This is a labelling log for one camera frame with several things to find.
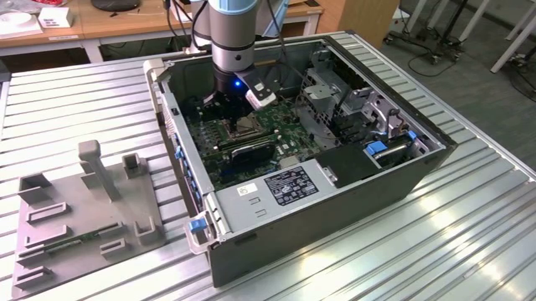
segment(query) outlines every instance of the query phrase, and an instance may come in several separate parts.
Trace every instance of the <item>metal frame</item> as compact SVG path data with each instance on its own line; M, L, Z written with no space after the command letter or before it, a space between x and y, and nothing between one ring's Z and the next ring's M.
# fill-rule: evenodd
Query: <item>metal frame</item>
M319 14L310 14L307 16L284 18L284 24L287 23L301 23L305 22L303 35L311 35L317 32ZM186 28L187 34L191 33L191 29ZM179 35L183 34L182 30L176 30ZM40 45L29 45L29 46L14 46L0 48L0 56L5 55L18 55L21 53L33 53L41 51L60 50L60 49L71 49L71 48L83 48L85 50L85 54L88 56L91 63L101 63L104 61L100 53L99 47L101 45L112 44L112 43L123 43L129 41L140 41L149 40L157 38L171 38L174 34L170 30L166 31L155 31L151 33L136 33L121 36L109 36L95 39L80 39L76 41L61 41L56 43L47 43Z

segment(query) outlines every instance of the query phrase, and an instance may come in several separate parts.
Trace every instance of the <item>white box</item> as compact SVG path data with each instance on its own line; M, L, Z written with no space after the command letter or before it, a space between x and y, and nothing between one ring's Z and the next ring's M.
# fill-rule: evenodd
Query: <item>white box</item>
M2 24L0 26L0 39L17 38L20 36L29 36L32 34L43 33L41 27L35 16L31 20L20 25L9 26Z
M403 22L407 24L409 15L399 8L395 9L393 14L391 24L389 25L389 31L394 31L397 33L402 33L403 31Z
M43 28L67 28L73 23L73 14L69 8L41 8L39 23Z

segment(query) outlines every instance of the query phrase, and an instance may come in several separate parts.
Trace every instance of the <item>blue latch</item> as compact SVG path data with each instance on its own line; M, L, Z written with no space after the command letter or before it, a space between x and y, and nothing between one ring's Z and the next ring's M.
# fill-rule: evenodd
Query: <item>blue latch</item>
M198 233L207 228L207 221L204 218L195 219L187 224L187 227L190 229L190 232Z
M385 150L386 150L386 146L385 146L383 142L381 142L381 141L371 142L366 146L366 152L370 154L370 156L375 155L378 152L382 152Z
M415 132L413 130L410 130L407 132L407 135L409 135L409 138L411 138L413 141L417 139L417 134L415 134Z
M180 146L178 146L175 150L175 159L178 160L180 157L182 157L182 151L180 151Z

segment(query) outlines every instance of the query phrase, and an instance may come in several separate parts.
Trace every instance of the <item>aluminum rail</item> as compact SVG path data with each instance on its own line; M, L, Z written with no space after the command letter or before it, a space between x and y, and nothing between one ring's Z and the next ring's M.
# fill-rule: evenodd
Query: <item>aluminum rail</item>
M10 299L16 178L81 172L75 145L88 139L100 141L104 165L133 151L149 159L168 243L29 300L534 298L533 171L358 36L331 36L460 143L409 196L214 288L182 230L187 212L151 111L147 57L17 73L0 98L0 300Z

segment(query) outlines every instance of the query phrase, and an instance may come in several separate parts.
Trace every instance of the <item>gray carpet floor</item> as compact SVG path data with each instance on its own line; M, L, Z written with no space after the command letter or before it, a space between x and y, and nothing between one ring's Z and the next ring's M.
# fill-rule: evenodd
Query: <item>gray carpet floor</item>
M402 0L401 6L413 11L418 0ZM425 19L436 1L429 0L421 18ZM456 9L449 3L437 29L442 32ZM458 36L473 13L465 9L452 32ZM423 77L407 68L407 61L425 52L422 48L394 41L379 49L386 57L429 88L429 90L461 113L461 115L532 167L536 169L536 103L513 89L508 68L497 74L489 72L510 42L504 40L509 29L481 18L465 44L465 53L457 64L437 77ZM520 52L525 53L534 43L525 41ZM432 66L417 59L411 66L419 73L434 74L450 62ZM536 83L536 72L528 74Z

